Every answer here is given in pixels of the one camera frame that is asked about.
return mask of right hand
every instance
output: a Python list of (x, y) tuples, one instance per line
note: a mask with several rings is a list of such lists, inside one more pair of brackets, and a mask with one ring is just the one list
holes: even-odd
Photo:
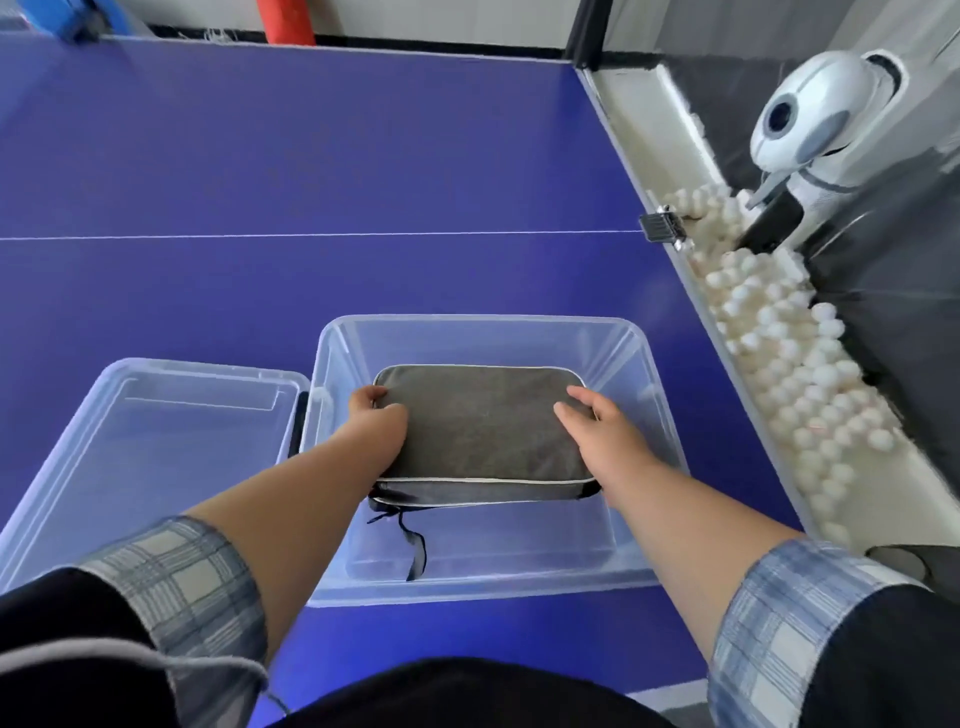
[(566, 392), (592, 407), (596, 419), (585, 417), (563, 402), (554, 404), (553, 411), (580, 447), (580, 454), (603, 488), (607, 502), (619, 508), (624, 494), (637, 485), (647, 469), (666, 466), (613, 402), (585, 387), (570, 386)]

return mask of hand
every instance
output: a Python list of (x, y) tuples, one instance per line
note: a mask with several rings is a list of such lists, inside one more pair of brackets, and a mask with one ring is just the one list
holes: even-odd
[(330, 438), (331, 441), (349, 442), (359, 458), (375, 470), (374, 477), (390, 467), (407, 437), (406, 407), (391, 404), (374, 409), (373, 403), (385, 394), (386, 387), (373, 384), (356, 390), (347, 402), (347, 421)]
[(647, 448), (643, 435), (613, 402), (584, 387), (567, 387), (566, 392), (592, 407), (596, 419), (585, 417), (563, 402), (554, 404), (553, 411), (570, 437), (576, 440), (607, 502), (619, 508), (622, 494), (636, 486), (644, 471), (651, 466), (666, 466)]

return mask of transparent lid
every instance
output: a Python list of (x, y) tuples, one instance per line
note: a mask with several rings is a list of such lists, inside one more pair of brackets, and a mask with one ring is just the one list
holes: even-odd
[(307, 387), (291, 372), (111, 364), (0, 533), (0, 591), (283, 460)]

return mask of red object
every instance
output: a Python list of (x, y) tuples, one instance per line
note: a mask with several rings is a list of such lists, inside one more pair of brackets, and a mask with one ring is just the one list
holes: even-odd
[(316, 45), (306, 0), (256, 0), (267, 32), (277, 45)]

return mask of person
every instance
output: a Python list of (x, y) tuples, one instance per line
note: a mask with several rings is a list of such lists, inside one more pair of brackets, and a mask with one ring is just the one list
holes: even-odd
[[(269, 664), (403, 444), (403, 407), (373, 406), (384, 393), (355, 392), (348, 421), (323, 444), (4, 595), (0, 652), (99, 637)], [(613, 402), (568, 393), (595, 419), (562, 403), (556, 415), (707, 658), (718, 728), (960, 724), (960, 608), (668, 468)], [(0, 675), (9, 726), (239, 726), (259, 687), (238, 669), (164, 672), (95, 658)], [(463, 658), (397, 667), (276, 725), (391, 721), (669, 725), (586, 681)]]

